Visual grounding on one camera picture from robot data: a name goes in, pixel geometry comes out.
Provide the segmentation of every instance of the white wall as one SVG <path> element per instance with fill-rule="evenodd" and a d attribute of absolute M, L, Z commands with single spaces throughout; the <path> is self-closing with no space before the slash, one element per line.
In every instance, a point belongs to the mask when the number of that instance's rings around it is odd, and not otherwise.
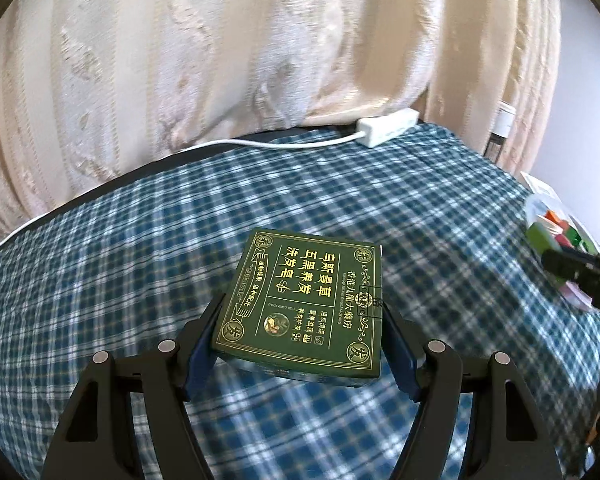
<path fill-rule="evenodd" d="M 561 0 L 562 47 L 548 127 L 531 171 L 600 243 L 600 14 Z"/>

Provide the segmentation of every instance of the green box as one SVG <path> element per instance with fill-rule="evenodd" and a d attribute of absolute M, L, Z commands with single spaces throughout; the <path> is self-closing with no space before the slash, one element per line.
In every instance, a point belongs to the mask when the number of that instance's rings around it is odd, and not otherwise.
<path fill-rule="evenodd" d="M 254 229 L 212 347 L 241 368 L 357 386 L 380 375 L 381 248 Z"/>

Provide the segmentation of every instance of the orange block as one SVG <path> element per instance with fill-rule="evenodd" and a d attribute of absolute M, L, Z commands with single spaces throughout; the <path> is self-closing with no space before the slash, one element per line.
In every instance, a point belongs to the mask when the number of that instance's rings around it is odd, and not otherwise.
<path fill-rule="evenodd" d="M 550 209 L 549 209 L 549 211 L 546 212 L 544 217 L 547 220 L 551 220 L 551 222 L 553 222 L 554 224 L 560 225 L 560 217 L 555 212 L 551 211 Z"/>

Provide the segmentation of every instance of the silver screw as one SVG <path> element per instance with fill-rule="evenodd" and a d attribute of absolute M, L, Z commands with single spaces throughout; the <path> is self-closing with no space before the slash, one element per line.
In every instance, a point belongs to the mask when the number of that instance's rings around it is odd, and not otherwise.
<path fill-rule="evenodd" d="M 158 343 L 158 350 L 160 352 L 168 353 L 176 348 L 176 342 L 173 339 L 165 339 Z"/>
<path fill-rule="evenodd" d="M 495 359 L 501 365 L 508 365 L 511 362 L 511 358 L 504 352 L 497 352 L 497 354 L 495 355 Z"/>
<path fill-rule="evenodd" d="M 438 341 L 437 339 L 429 341 L 427 347 L 429 347 L 429 350 L 435 352 L 436 354 L 442 354 L 442 352 L 446 350 L 446 345 L 442 341 Z"/>
<path fill-rule="evenodd" d="M 104 350 L 100 350 L 99 352 L 96 352 L 93 355 L 93 362 L 96 363 L 97 365 L 99 365 L 100 363 L 103 363 L 107 359 L 109 359 L 109 353 L 105 352 Z"/>

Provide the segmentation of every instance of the black clamp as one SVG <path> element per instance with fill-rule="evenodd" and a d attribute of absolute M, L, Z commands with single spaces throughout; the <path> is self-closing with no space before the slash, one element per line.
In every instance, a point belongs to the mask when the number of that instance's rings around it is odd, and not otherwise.
<path fill-rule="evenodd" d="M 213 479 L 183 402 L 204 386 L 216 361 L 209 339 L 223 297 L 213 298 L 199 319 L 155 349 L 120 359 L 94 354 L 61 415 L 43 480 L 143 479 L 131 392 L 144 393 L 164 480 Z M 462 358 L 394 307 L 382 309 L 382 350 L 400 390 L 420 403 L 392 480 L 440 478 L 464 392 L 472 392 L 474 401 L 461 480 L 562 478 L 538 408 L 508 355 Z"/>

